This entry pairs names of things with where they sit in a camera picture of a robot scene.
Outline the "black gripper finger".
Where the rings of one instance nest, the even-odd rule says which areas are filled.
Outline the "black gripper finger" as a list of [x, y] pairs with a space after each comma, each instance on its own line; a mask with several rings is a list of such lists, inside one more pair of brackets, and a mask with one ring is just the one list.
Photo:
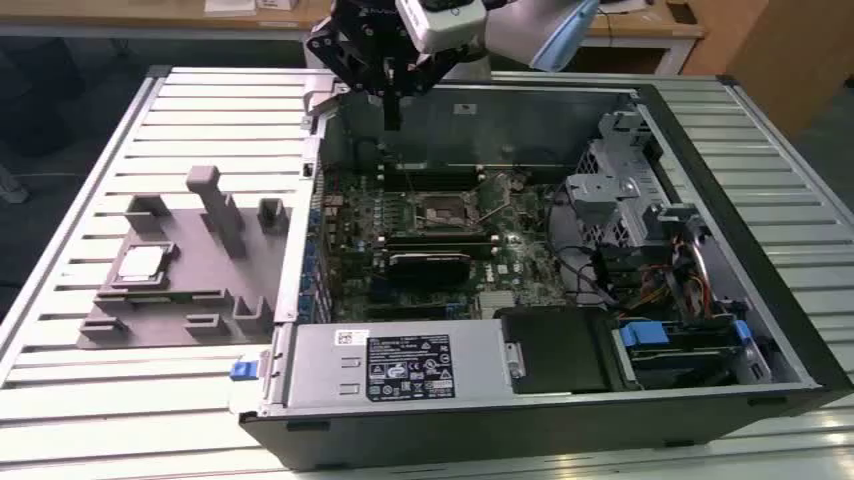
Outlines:
[[312, 30], [306, 46], [323, 65], [354, 91], [376, 97], [383, 111], [386, 131], [392, 130], [392, 80], [388, 67], [391, 58], [382, 64], [366, 64], [355, 55], [346, 37], [327, 18]]
[[402, 127], [402, 101], [428, 92], [466, 57], [466, 47], [443, 50], [420, 58], [408, 55], [392, 62], [392, 130]]

